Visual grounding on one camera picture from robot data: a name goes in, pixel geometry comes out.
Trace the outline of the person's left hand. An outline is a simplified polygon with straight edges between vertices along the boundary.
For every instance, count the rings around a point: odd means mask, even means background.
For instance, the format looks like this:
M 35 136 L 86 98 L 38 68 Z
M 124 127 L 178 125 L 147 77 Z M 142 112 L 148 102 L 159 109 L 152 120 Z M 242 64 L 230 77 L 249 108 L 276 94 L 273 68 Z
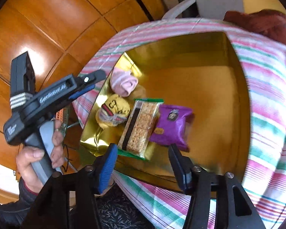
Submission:
M 63 151 L 63 139 L 64 136 L 59 129 L 61 127 L 61 121 L 54 121 L 55 130 L 52 136 L 52 142 L 54 148 L 51 152 L 51 165 L 52 167 L 59 168 L 64 164 L 64 151 Z M 31 163 L 40 161 L 45 155 L 45 151 L 33 146 L 24 147 L 16 156 L 17 169 L 23 179 L 26 187 L 33 193 L 39 193 L 43 187 L 42 182 L 36 175 Z

